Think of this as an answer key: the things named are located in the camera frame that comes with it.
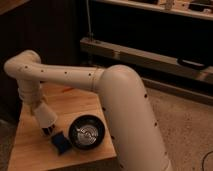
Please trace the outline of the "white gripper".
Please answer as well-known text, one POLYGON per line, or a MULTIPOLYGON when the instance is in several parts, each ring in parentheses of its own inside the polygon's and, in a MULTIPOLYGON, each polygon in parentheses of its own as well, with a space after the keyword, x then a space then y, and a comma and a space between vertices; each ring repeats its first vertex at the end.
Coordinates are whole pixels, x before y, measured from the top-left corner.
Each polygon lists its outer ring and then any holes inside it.
POLYGON ((57 114, 46 103, 41 103, 33 112, 41 128, 51 127, 57 120, 57 114))

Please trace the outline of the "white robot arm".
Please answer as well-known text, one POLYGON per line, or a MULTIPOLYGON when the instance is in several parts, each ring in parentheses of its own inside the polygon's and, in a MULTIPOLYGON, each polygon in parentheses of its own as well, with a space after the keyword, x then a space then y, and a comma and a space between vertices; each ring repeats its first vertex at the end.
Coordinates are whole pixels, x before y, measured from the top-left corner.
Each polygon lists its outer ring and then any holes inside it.
POLYGON ((44 101, 42 81, 92 91, 100 99, 122 171, 173 171, 144 83, 130 67, 46 65, 36 52, 25 50, 8 59, 4 71, 17 81, 20 99, 41 128, 57 120, 44 101))

